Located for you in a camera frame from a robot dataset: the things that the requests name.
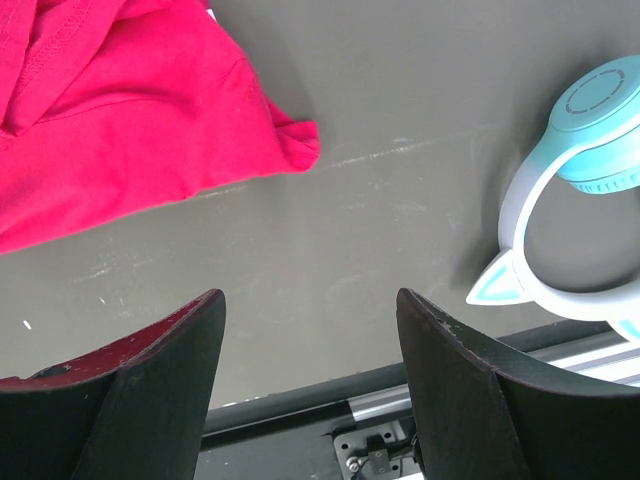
gray desk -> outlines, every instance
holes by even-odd
[[[126,335],[210,287],[228,296],[212,406],[398,362],[408,286],[491,335],[557,320],[465,305],[501,196],[556,97],[640,52],[628,0],[215,1],[284,109],[316,119],[304,176],[255,180],[0,258],[0,376]],[[535,271],[576,289],[640,265],[638,194],[554,181]],[[26,320],[32,329],[23,324]]]

red cloth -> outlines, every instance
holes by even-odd
[[[0,253],[320,151],[198,0],[2,2],[0,113]]]

metal bracket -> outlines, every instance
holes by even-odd
[[[400,478],[402,459],[390,458],[388,447],[406,441],[398,421],[338,435],[333,447],[344,480],[393,480]]]

headphones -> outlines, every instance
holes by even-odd
[[[502,201],[500,253],[467,296],[473,305],[536,302],[565,318],[607,320],[624,338],[640,341],[640,280],[592,293],[558,290],[532,272],[524,255],[529,217],[557,173],[588,194],[640,185],[640,56],[606,63],[560,96],[547,129],[516,172]]]

